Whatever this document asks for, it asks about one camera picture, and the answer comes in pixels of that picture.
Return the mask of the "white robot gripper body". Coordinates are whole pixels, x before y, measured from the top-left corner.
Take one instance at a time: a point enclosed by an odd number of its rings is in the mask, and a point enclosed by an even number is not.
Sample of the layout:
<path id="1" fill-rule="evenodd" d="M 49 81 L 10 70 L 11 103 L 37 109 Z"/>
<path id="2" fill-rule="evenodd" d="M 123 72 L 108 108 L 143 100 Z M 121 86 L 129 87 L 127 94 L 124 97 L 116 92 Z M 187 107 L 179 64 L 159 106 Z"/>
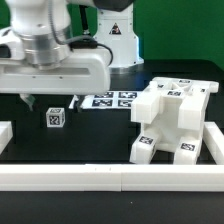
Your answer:
<path id="1" fill-rule="evenodd" d="M 0 93 L 88 95 L 110 88 L 111 53 L 103 47 L 71 49 L 49 35 L 0 30 Z"/>

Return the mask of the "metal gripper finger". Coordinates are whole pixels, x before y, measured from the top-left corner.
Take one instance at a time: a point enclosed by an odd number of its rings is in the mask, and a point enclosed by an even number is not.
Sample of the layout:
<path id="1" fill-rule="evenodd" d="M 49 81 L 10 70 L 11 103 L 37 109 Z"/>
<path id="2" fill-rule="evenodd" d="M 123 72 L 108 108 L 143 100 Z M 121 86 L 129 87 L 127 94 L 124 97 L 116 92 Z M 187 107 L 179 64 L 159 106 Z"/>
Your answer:
<path id="1" fill-rule="evenodd" d="M 31 111 L 34 110 L 35 97 L 31 94 L 21 94 L 20 98 L 28 105 Z"/>
<path id="2" fill-rule="evenodd" d="M 73 110 L 75 113 L 80 113 L 82 111 L 81 105 L 84 100 L 85 100 L 85 95 L 74 96 Z"/>

